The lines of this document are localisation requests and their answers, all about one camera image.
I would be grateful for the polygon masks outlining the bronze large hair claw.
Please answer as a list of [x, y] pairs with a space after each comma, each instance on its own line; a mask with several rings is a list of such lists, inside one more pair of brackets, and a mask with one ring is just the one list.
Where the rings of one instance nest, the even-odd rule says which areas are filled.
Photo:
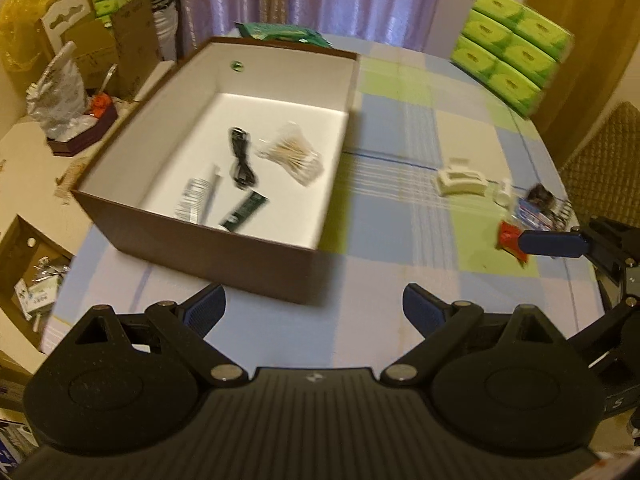
[[551, 222], [552, 231], [566, 232], [572, 226], [574, 210], [568, 200], [555, 198], [544, 210], [544, 216]]

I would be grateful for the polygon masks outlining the green tissue pack stack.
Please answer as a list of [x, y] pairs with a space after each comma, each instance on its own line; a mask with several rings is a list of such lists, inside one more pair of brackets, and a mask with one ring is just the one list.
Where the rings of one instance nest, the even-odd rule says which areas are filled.
[[474, 0], [450, 61], [529, 118], [573, 46], [571, 32], [523, 3]]

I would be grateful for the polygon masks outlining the red snack packet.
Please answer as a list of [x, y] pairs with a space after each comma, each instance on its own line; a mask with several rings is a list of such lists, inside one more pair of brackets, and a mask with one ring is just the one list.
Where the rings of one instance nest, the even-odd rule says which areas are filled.
[[496, 248], [510, 254], [521, 266], [526, 266], [528, 255], [521, 250], [518, 244], [521, 234], [522, 230], [518, 226], [501, 220], [498, 224]]

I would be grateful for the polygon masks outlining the cardboard box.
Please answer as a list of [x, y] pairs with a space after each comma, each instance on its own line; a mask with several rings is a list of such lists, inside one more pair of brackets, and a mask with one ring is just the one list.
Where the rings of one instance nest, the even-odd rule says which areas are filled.
[[78, 23], [63, 38], [76, 46], [73, 58], [88, 91], [98, 90], [108, 70], [115, 73], [105, 91], [132, 100], [160, 62], [151, 0], [132, 0], [111, 15], [106, 28], [97, 18]]

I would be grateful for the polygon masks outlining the bag of cotton swabs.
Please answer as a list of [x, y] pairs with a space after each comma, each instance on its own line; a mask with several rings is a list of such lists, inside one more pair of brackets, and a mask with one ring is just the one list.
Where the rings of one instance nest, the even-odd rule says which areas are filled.
[[321, 155], [303, 135], [296, 122], [287, 122], [271, 140], [260, 140], [255, 154], [281, 166], [298, 184], [311, 185], [322, 175]]

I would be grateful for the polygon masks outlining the clear box blue label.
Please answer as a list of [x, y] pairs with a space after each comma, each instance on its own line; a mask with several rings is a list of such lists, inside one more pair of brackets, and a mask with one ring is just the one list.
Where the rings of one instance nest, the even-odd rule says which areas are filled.
[[522, 230], [552, 231], [553, 223], [536, 206], [518, 197], [512, 210], [512, 218]]

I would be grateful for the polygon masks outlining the dark brown hair clip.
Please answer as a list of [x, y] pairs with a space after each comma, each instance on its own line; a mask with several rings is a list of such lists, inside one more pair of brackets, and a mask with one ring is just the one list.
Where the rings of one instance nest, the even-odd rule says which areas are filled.
[[540, 211], [550, 211], [555, 205], [555, 197], [541, 183], [537, 183], [527, 191], [526, 202]]

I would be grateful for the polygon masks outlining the green wet wipes packets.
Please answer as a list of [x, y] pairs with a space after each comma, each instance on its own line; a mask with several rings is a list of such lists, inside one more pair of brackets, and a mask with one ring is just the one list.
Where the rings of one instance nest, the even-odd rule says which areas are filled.
[[284, 41], [294, 44], [310, 44], [319, 48], [332, 48], [332, 44], [314, 29], [292, 24], [240, 23], [235, 27], [243, 38], [260, 41]]

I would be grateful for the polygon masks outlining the brown open storage box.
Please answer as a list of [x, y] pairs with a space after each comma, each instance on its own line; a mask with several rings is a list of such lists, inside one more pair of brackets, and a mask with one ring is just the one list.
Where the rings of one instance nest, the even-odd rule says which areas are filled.
[[210, 38], [124, 119], [74, 196], [127, 255], [304, 304], [358, 74], [354, 52]]

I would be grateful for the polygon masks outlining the yellow plastic bag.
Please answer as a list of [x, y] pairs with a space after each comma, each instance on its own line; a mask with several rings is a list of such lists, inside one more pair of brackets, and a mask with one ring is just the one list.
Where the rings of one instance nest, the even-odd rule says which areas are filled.
[[17, 92], [24, 92], [47, 64], [40, 20], [56, 0], [4, 0], [1, 64]]

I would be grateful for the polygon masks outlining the clear plastic bag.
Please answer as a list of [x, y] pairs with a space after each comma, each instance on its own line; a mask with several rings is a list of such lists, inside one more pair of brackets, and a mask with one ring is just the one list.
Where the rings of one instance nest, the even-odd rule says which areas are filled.
[[38, 122], [48, 140], [68, 141], [96, 123], [74, 60], [76, 44], [66, 42], [40, 79], [26, 92], [27, 115]]

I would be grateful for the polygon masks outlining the dark green small tube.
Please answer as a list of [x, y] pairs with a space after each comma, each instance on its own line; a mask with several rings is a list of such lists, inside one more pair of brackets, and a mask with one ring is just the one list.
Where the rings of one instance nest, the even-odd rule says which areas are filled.
[[256, 191], [250, 191], [247, 196], [243, 198], [242, 202], [236, 205], [235, 208], [221, 220], [219, 225], [229, 232], [239, 231], [239, 229], [268, 202], [269, 200], [266, 196]]

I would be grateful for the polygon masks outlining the white small roll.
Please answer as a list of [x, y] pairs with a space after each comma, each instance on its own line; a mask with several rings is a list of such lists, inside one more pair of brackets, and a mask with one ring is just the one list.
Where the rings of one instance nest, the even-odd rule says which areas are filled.
[[502, 179], [494, 193], [494, 202], [499, 207], [510, 209], [513, 203], [513, 186], [509, 178]]

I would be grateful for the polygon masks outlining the quilted brown chair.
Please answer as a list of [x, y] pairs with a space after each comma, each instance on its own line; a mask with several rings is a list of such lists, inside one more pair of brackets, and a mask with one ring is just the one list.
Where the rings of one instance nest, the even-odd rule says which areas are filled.
[[623, 102], [561, 168], [579, 220], [605, 217], [639, 225], [639, 110]]

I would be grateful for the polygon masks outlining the white blue toothpaste tube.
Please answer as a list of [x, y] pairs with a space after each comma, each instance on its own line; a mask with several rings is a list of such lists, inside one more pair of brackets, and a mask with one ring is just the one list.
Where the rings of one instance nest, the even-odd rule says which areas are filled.
[[193, 224], [204, 224], [219, 179], [220, 168], [217, 165], [206, 168], [201, 176], [190, 177], [175, 206], [176, 218]]

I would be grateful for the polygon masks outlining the dark red wooden tray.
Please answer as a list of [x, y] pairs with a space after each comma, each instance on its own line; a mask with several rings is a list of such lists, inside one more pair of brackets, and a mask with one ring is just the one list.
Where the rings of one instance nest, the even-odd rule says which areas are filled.
[[80, 133], [74, 134], [68, 141], [47, 140], [47, 144], [54, 156], [73, 157], [102, 140], [117, 118], [116, 106], [111, 103], [90, 128], [85, 128]]

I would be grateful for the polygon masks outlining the white hair claw clip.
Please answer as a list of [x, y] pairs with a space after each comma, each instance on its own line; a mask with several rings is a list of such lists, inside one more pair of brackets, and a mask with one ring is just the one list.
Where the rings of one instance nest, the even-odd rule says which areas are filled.
[[470, 167], [469, 159], [453, 157], [445, 167], [437, 170], [436, 188], [440, 196], [454, 194], [484, 196], [488, 181], [484, 174]]

